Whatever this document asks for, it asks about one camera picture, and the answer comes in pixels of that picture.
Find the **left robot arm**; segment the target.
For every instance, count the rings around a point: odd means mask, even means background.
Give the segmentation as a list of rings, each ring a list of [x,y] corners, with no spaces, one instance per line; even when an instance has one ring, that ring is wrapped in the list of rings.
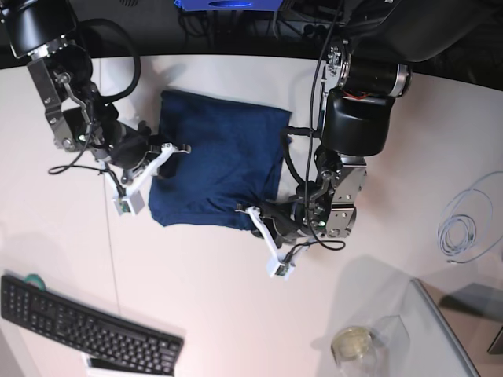
[[[281,132],[309,140],[307,169],[292,172],[296,192],[285,203],[248,210],[253,234],[276,250],[313,244],[342,249],[357,218],[366,158],[382,152],[391,110],[412,81],[412,66],[469,33],[499,1],[348,1],[332,22],[310,95],[310,125]]]

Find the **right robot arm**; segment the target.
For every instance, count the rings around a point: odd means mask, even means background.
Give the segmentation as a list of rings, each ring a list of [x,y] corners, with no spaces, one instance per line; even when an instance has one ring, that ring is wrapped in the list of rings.
[[[1,24],[16,58],[27,68],[45,109],[54,143],[67,152],[90,152],[133,179],[157,162],[171,141],[145,124],[132,128],[119,121],[115,102],[129,96],[141,78],[141,58],[133,39],[106,19],[79,21],[68,1],[3,1]],[[130,84],[103,95],[92,80],[91,56],[82,31],[106,27],[122,38],[133,64]]]

